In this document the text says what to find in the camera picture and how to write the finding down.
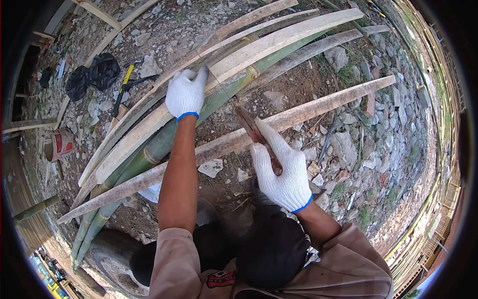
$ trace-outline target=black tire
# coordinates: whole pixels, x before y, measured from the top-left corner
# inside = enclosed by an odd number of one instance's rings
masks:
[[[90,253],[98,268],[126,295],[135,298],[147,298],[147,296],[134,294],[125,289],[114,276],[116,273],[109,273],[101,262],[104,258],[108,258],[115,260],[125,268],[131,270],[131,256],[136,250],[142,247],[143,244],[141,242],[136,241],[134,238],[122,232],[116,230],[102,230],[91,242]]]

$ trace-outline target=tire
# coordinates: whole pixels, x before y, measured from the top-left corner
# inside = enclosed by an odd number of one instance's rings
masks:
[[[90,253],[98,268],[113,282],[125,295],[134,298],[147,298],[135,278],[131,274],[130,259],[133,253],[142,248],[143,244],[134,238],[116,231],[102,230],[91,242]],[[108,259],[110,264],[120,266],[129,270],[130,274],[121,273],[121,271],[111,270],[105,266],[102,261]]]

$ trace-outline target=glove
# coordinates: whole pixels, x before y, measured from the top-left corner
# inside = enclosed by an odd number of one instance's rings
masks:
[[[177,118],[177,122],[186,115],[199,118],[204,103],[207,74],[208,70],[203,66],[197,73],[190,69],[177,72],[169,81],[166,107]]]
[[[312,201],[305,155],[301,151],[293,150],[266,122],[257,119],[256,124],[283,168],[282,174],[276,176],[266,147],[259,143],[252,144],[250,154],[259,189],[275,204],[291,213],[297,213]]]

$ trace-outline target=plastic bag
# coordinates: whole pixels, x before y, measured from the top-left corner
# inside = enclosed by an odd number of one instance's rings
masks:
[[[110,53],[103,53],[96,55],[89,68],[87,82],[93,88],[104,91],[110,87],[118,75],[121,73],[121,68],[115,57]]]
[[[87,73],[88,68],[84,66],[77,67],[73,73],[71,73],[65,88],[66,95],[70,98],[70,101],[76,102],[87,93]]]
[[[66,94],[70,101],[76,102],[85,96],[88,86],[104,91],[116,81],[120,73],[121,68],[113,55],[96,55],[90,68],[80,66],[71,73],[66,83]]]

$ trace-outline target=shirt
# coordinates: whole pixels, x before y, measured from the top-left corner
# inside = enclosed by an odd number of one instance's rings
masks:
[[[158,233],[149,298],[250,298],[251,291],[260,298],[392,298],[390,269],[356,225],[345,223],[320,255],[286,286],[266,291],[235,280],[235,259],[220,271],[200,273],[191,233],[168,228]]]

